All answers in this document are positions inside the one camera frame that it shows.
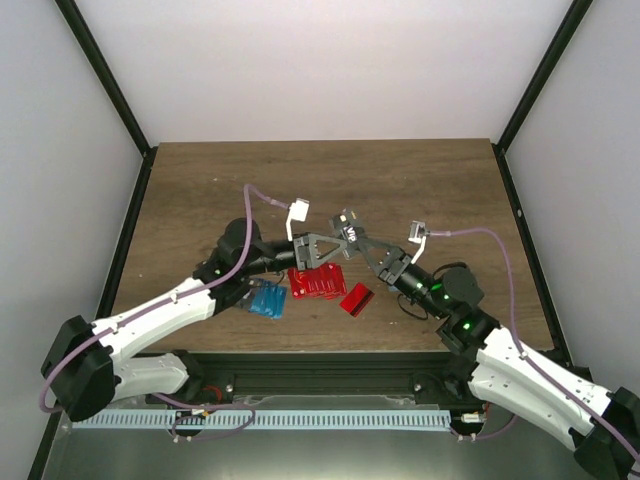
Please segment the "black VIP credit card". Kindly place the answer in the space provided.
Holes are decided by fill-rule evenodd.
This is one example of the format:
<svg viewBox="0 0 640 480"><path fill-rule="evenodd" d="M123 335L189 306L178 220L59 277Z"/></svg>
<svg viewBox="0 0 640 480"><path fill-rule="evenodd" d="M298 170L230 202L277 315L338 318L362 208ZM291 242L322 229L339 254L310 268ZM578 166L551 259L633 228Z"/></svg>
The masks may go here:
<svg viewBox="0 0 640 480"><path fill-rule="evenodd" d="M339 214L334 215L330 221L333 235L347 242L347 246L355 250L358 240L365 234L364 226L354 210L345 208Z"/></svg>

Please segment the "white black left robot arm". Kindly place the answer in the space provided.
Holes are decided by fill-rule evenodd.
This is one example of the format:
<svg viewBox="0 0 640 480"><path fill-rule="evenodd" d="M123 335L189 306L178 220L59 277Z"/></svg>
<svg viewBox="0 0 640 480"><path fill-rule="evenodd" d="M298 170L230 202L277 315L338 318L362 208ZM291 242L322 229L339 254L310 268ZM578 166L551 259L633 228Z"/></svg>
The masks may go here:
<svg viewBox="0 0 640 480"><path fill-rule="evenodd" d="M288 235L265 242L249 218L230 222L210 257L180 284L111 317L66 320L45 357L44 391L72 421L86 420L114 401L147 394L173 395L184 404L204 392L198 365L185 353L143 357L141 351L189 325L236 305L255 274L295 268L314 271L349 245L342 235Z"/></svg>

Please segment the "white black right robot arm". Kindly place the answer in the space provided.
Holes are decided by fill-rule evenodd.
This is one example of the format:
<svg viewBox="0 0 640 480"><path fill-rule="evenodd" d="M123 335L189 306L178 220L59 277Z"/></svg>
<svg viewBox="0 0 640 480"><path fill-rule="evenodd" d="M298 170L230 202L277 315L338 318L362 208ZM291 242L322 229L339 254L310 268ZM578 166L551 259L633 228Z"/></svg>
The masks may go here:
<svg viewBox="0 0 640 480"><path fill-rule="evenodd" d="M527 346L514 326L482 310L484 293L465 263L430 273L399 247L366 236L349 242L380 280L440 320L438 335L464 363L444 378L451 400L474 396L510 411L557 439L596 479L639 474L636 394L597 385Z"/></svg>

